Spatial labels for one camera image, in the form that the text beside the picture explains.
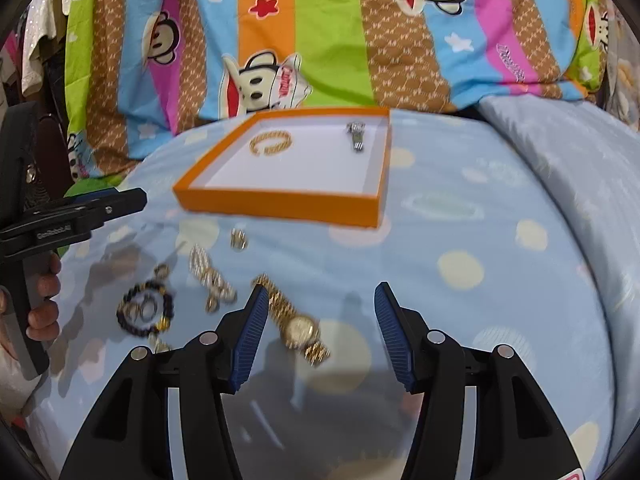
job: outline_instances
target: red star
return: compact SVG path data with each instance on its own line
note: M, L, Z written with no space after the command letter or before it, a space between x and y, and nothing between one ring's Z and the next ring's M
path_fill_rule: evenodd
M255 5L249 9L249 12L257 14L258 19L263 19L267 17L269 14L277 14L278 0L256 0Z

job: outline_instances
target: watch face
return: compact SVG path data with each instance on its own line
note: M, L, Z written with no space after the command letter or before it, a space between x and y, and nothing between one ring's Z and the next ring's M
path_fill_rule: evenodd
M296 316L287 323L285 336L289 345L304 346L318 338L318 326L307 316Z

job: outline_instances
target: red and white sticker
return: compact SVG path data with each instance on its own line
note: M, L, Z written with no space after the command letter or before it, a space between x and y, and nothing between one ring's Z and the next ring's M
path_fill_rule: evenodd
M582 469L576 469L558 480L584 480L584 473L582 472Z

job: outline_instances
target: green fabric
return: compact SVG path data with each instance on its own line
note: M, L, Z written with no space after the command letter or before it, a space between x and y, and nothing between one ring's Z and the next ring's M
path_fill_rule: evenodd
M309 106L374 105L360 0L296 0L296 51Z
M65 196L77 196L92 191L100 191L109 187L118 187L124 179L119 175L105 176L102 178L86 178L79 180L71 186L65 193ZM58 254L60 258L69 250L69 246L60 247Z
M584 10L586 12L587 6L589 3L598 7L598 0L583 0ZM580 33L580 38L578 38L578 45L575 49L574 58L569 65L569 68L566 71L569 79L573 79L574 81L579 81L587 90L591 92L595 92L600 88L602 81L600 80L600 48L593 49L589 40L587 39L588 30L585 30L585 27L582 26L582 32ZM586 72L584 68L588 70L588 73L591 75L591 78L585 80L584 75Z
M70 134L86 127L86 98L93 47L94 0L72 0L65 45L65 98Z

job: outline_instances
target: sleeve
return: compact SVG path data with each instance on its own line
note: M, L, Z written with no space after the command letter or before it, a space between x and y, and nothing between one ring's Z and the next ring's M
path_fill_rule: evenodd
M25 380L20 363L0 345L0 414L4 420L11 421L20 413L39 381L40 377Z

